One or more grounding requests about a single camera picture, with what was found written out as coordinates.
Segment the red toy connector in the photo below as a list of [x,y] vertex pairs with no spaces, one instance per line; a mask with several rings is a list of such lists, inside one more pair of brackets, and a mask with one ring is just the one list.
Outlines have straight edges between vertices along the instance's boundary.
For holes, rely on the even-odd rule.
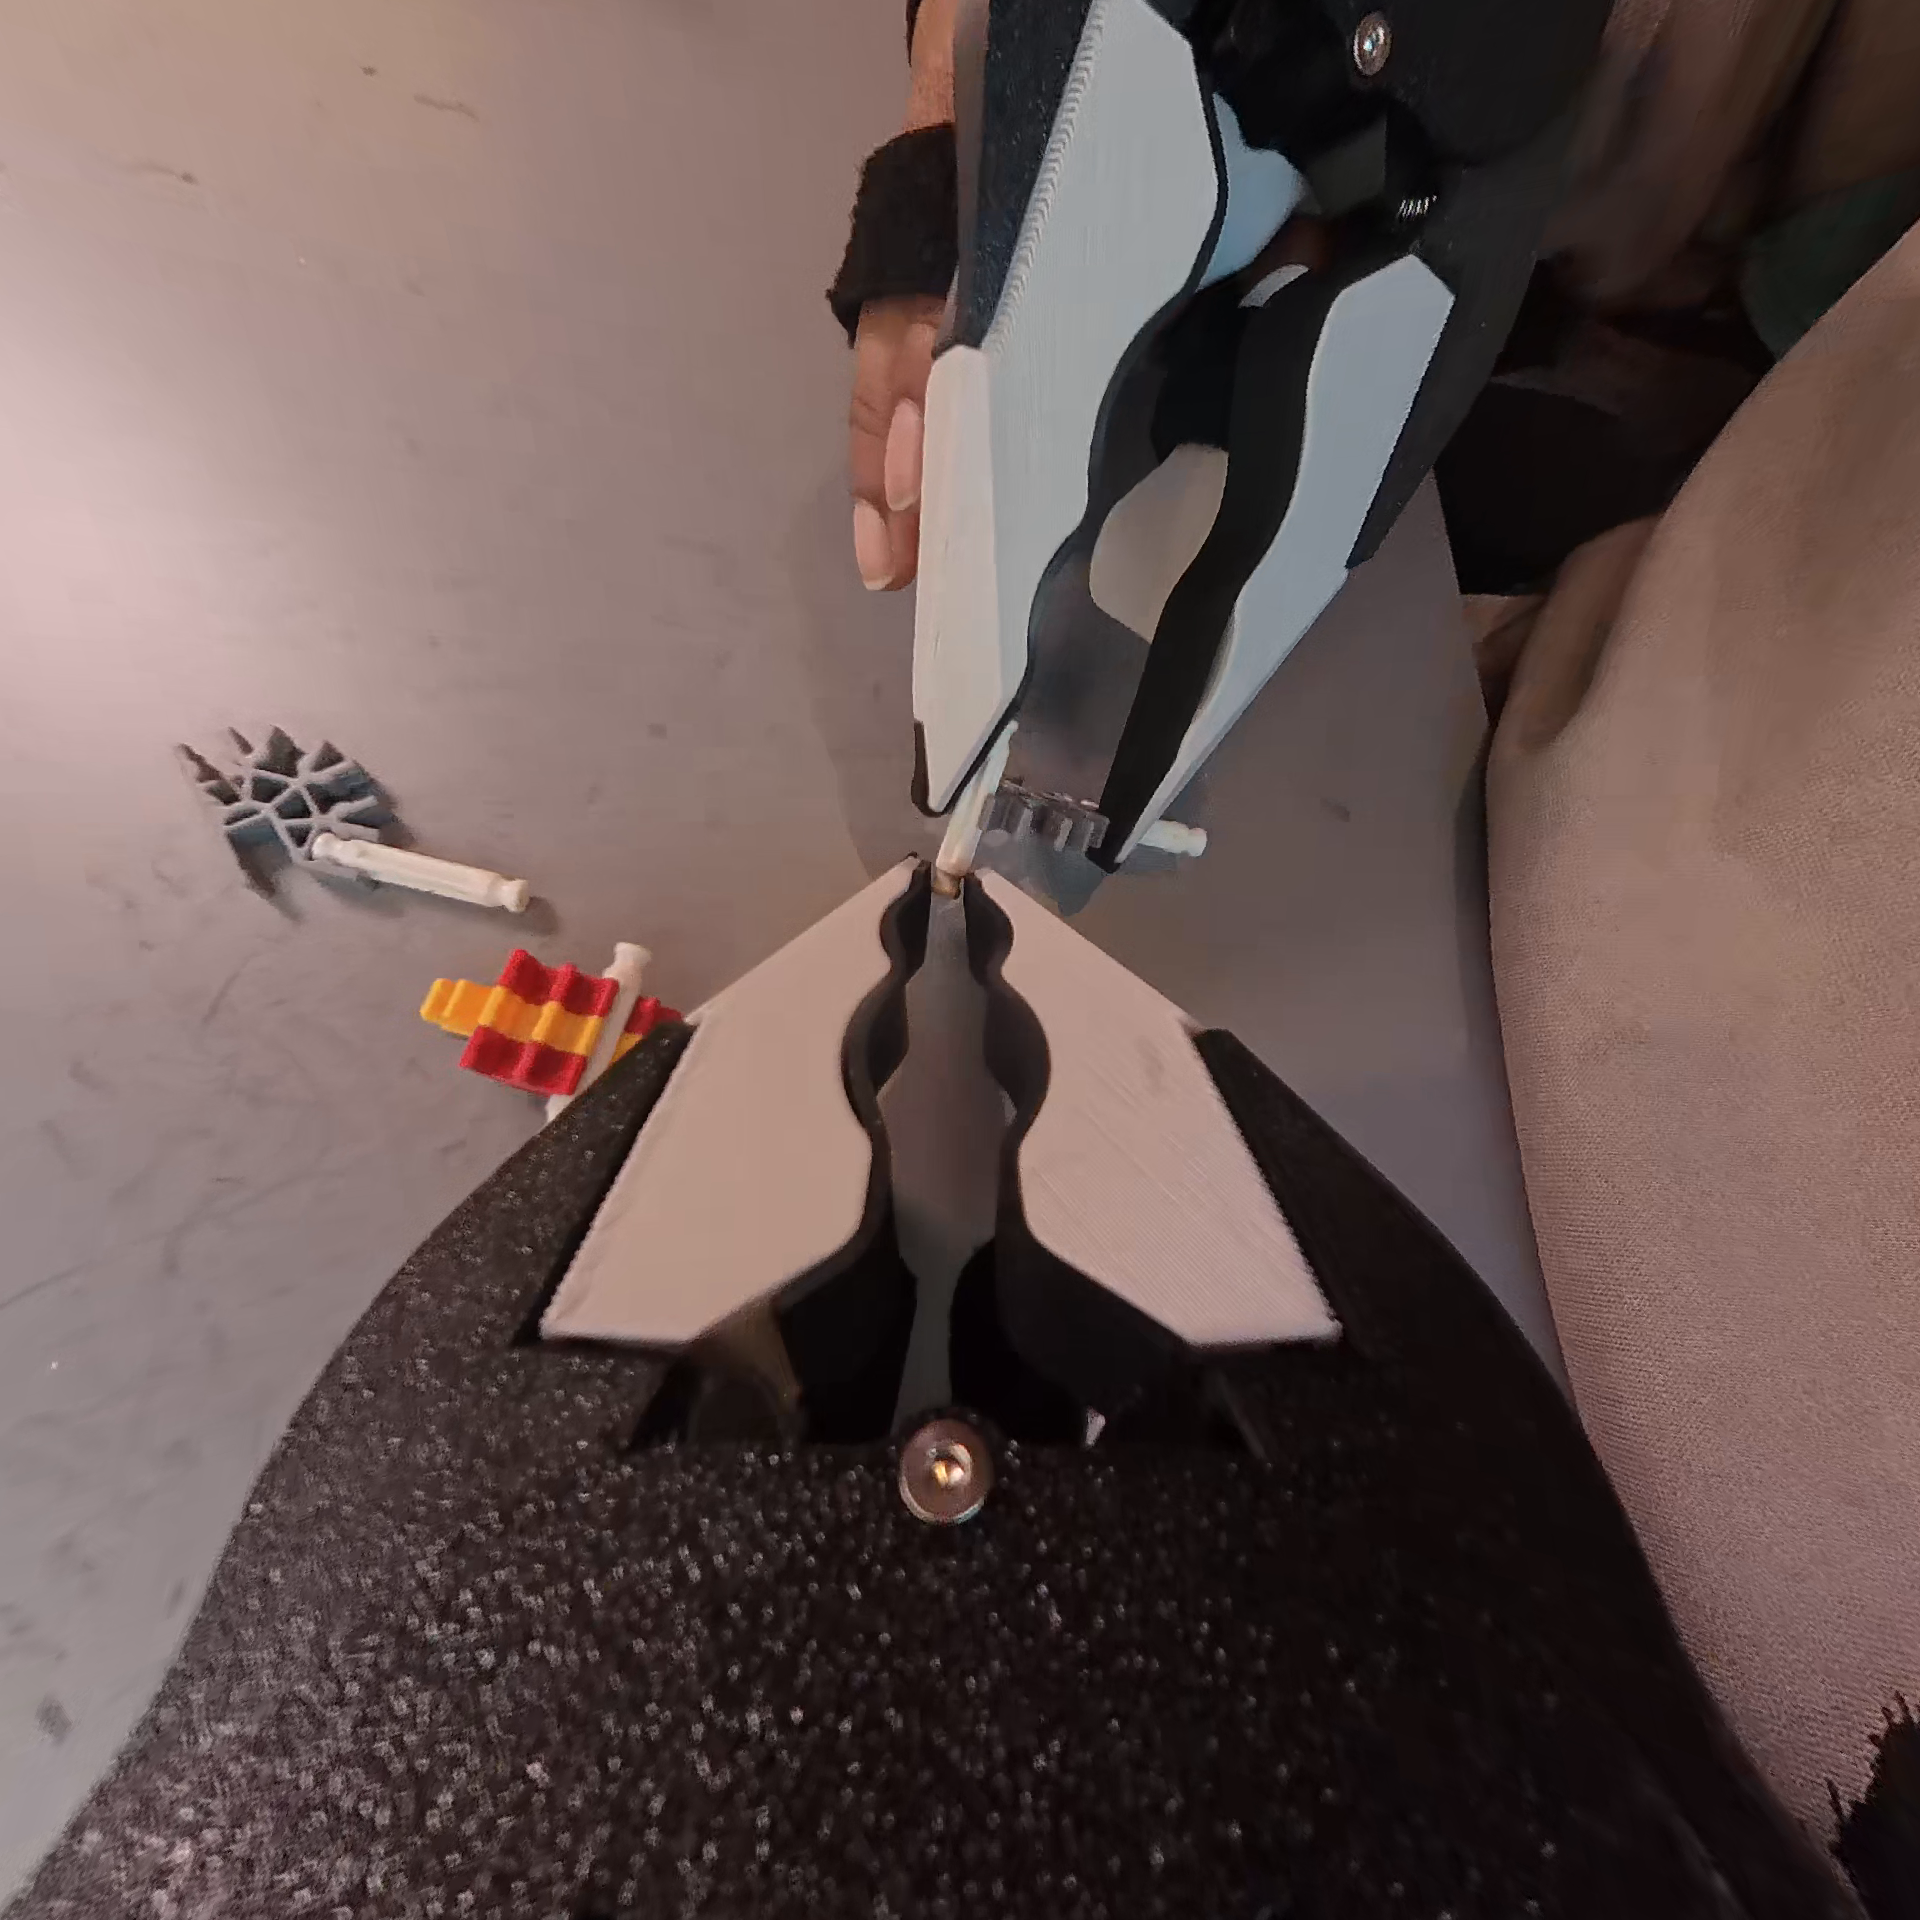
[[653,995],[644,995],[636,1000],[628,1024],[601,1068],[591,1068],[585,1051],[537,1038],[512,1038],[497,1025],[477,1025],[468,1038],[458,1068],[527,1092],[575,1095],[609,1065],[626,1059],[655,1028],[677,1020],[683,1020],[680,1011],[671,1011]]
[[515,947],[504,965],[493,1011],[500,1020],[607,1020],[615,1002],[628,989],[618,974],[591,974],[572,963],[547,965],[527,947]]

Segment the person's right forearm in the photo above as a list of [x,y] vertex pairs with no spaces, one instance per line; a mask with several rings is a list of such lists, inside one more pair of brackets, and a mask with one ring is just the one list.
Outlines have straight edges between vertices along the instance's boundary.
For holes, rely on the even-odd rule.
[[1685,305],[1916,161],[1916,1],[1617,4],[1545,254],[1600,307]]

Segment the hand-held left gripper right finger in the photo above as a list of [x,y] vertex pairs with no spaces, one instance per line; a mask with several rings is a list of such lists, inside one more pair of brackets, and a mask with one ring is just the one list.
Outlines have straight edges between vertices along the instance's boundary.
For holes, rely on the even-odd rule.
[[1004,876],[962,888],[1013,1113],[995,1305],[1018,1360],[1117,1416],[1211,1358],[1343,1336],[1192,1018]]

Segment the grey toy connector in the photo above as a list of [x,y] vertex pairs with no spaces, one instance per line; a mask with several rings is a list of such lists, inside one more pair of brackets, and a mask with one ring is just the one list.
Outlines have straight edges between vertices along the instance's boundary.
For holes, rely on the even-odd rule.
[[220,815],[220,832],[250,888],[265,899],[285,864],[317,860],[324,833],[379,841],[395,823],[379,780],[329,741],[299,746],[272,727],[262,744],[228,732],[228,761],[177,746],[182,774]]
[[1106,879],[1093,858],[1106,829],[1091,802],[1004,780],[984,805],[975,864],[1076,916]]

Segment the person's right hand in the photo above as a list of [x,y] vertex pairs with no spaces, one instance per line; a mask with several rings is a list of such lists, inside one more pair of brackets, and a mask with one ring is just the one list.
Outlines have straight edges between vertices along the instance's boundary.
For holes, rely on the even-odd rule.
[[957,264],[957,1],[907,4],[902,130],[863,163],[830,311],[854,347],[850,496],[867,587],[918,575],[926,394]]

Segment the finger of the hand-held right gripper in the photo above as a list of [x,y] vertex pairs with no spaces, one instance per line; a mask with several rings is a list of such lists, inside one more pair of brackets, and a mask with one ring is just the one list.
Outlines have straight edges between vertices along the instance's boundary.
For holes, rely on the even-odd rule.
[[1088,513],[1110,388],[1196,284],[1223,174],[1189,4],[962,4],[959,261],[926,388],[914,802],[943,815],[1013,715]]
[[1098,530],[1098,608],[1149,641],[1101,787],[1114,873],[1356,569],[1455,292],[1412,254],[1240,305],[1223,445],[1188,437]]

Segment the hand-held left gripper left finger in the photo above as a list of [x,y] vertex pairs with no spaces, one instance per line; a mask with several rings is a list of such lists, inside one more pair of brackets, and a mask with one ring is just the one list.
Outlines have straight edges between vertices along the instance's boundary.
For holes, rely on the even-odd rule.
[[927,920],[900,860],[688,1020],[541,1338],[758,1373],[808,1437],[894,1424],[918,1280],[880,1092]]

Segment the person's beige sweater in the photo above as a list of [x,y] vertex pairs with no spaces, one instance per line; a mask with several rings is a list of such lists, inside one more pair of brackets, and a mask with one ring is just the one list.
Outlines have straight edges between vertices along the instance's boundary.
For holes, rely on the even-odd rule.
[[1488,829],[1577,1407],[1741,1747],[1916,1915],[1916,229],[1562,565]]

